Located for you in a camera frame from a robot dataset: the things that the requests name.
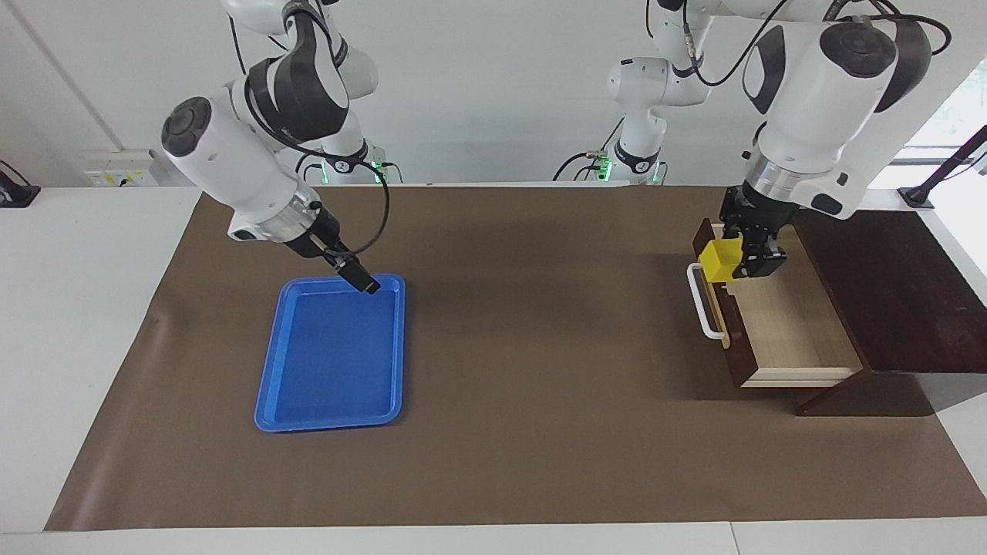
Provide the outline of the brown table mat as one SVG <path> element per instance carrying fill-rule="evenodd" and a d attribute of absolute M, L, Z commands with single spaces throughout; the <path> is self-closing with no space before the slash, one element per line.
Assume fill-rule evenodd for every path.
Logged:
<path fill-rule="evenodd" d="M 684 271 L 715 187 L 400 187 L 404 406 L 266 433 L 276 298 L 325 275 L 197 204 L 46 530 L 987 516 L 941 423 L 741 391 Z"/>

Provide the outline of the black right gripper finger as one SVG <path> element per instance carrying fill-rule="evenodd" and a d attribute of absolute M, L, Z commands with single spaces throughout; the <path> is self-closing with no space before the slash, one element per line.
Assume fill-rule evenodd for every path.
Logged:
<path fill-rule="evenodd" d="M 359 257 L 350 252 L 342 254 L 342 278 L 363 294 L 376 294 L 381 288 L 379 281 L 361 264 Z"/>
<path fill-rule="evenodd" d="M 378 291 L 378 281 L 355 255 L 332 256 L 332 266 L 335 273 L 348 282 L 354 289 L 363 294 L 375 294 Z"/>

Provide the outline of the yellow cube block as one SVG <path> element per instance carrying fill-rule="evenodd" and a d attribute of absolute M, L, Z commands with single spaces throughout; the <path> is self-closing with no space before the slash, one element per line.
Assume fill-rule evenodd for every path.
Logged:
<path fill-rule="evenodd" d="M 709 240 L 698 255 L 702 275 L 710 284 L 735 281 L 734 271 L 743 266 L 743 260 L 743 239 L 740 237 Z"/>

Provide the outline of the wooden drawer with white handle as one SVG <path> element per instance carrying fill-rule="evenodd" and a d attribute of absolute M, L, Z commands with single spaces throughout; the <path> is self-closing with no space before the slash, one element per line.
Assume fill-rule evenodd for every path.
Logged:
<path fill-rule="evenodd" d="M 695 261 L 686 280 L 702 333 L 723 349 L 740 388 L 829 388 L 856 375 L 860 356 L 797 232 L 780 232 L 787 262 L 769 277 L 708 282 Z"/>

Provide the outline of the blue plastic tray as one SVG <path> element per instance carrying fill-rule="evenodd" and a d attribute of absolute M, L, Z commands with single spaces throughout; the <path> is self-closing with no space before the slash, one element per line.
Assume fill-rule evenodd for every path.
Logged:
<path fill-rule="evenodd" d="M 340 277 L 297 278 L 281 289 L 254 409 L 260 431 L 384 426 L 399 417 L 406 282 L 375 278 L 374 294 Z"/>

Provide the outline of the dark wooden cabinet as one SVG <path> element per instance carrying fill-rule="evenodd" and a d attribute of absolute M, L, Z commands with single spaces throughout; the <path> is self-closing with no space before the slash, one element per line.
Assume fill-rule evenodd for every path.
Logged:
<path fill-rule="evenodd" d="M 797 414 L 927 417 L 987 393 L 987 306 L 919 214 L 804 211 L 793 227 L 861 361 Z"/>

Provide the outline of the white wall socket strip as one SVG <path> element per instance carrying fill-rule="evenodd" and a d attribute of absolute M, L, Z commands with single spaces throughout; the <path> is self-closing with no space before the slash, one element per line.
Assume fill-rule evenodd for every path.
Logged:
<path fill-rule="evenodd" d="M 166 169 L 148 149 L 87 150 L 83 175 L 91 187 L 159 187 Z"/>

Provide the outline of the black table clamp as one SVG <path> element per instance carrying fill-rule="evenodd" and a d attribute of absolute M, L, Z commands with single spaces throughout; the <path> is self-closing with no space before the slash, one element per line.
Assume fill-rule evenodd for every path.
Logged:
<path fill-rule="evenodd" d="M 11 164 L 0 159 L 0 208 L 26 208 L 42 188 L 29 182 Z"/>

